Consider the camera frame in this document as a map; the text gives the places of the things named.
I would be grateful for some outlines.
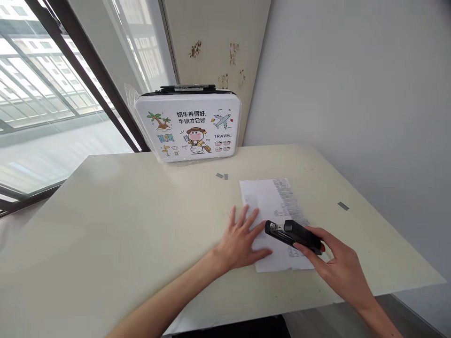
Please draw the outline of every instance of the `hand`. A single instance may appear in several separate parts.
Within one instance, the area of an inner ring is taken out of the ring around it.
[[[252,231],[249,231],[259,210],[256,208],[250,217],[245,220],[248,209],[249,205],[246,205],[241,212],[240,218],[235,223],[236,208],[235,206],[232,208],[229,225],[218,246],[212,250],[213,257],[218,261],[222,273],[254,264],[256,261],[272,254],[270,249],[252,251],[252,243],[258,234],[263,231],[265,221],[261,222]]]
[[[322,228],[310,226],[305,228],[330,247],[334,258],[325,263],[309,248],[299,243],[294,243],[294,247],[310,260],[332,290],[355,309],[364,310],[372,307],[376,300],[366,282],[356,252]]]

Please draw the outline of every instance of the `stain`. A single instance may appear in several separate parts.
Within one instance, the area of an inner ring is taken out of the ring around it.
[[[218,77],[219,89],[228,89],[229,88],[229,74],[221,75]]]
[[[246,75],[244,74],[245,69],[240,70],[240,80],[238,82],[238,86],[243,87],[244,81],[246,81]]]
[[[229,57],[230,57],[230,65],[234,65],[236,66],[236,54],[239,52],[240,50],[240,44],[236,44],[236,43],[230,43],[230,53],[229,53]]]
[[[191,46],[191,53],[189,53],[190,58],[196,58],[196,56],[199,55],[201,51],[202,42],[200,40],[197,40],[197,42]]]

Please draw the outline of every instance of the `black stapler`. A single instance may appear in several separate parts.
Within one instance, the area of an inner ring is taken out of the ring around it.
[[[308,247],[317,255],[323,254],[321,238],[293,220],[286,220],[285,224],[266,221],[264,231],[289,246],[294,247],[293,243],[296,242]]]

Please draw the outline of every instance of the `table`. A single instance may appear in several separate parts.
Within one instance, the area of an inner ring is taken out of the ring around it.
[[[242,147],[188,166],[97,155],[0,254],[2,337],[103,337],[218,242],[231,206],[242,208],[240,180],[272,178],[288,178],[312,226],[357,251],[374,294],[446,282],[311,146]],[[207,287],[167,333],[339,301],[314,270],[250,266]]]

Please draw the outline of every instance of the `right hand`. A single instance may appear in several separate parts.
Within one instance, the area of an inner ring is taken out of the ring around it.
[[[322,228],[311,226],[305,228],[320,237],[330,247],[334,258],[326,263],[309,248],[299,243],[294,243],[294,247],[309,259],[332,290],[356,310],[372,307],[376,300],[365,279],[356,252]]]

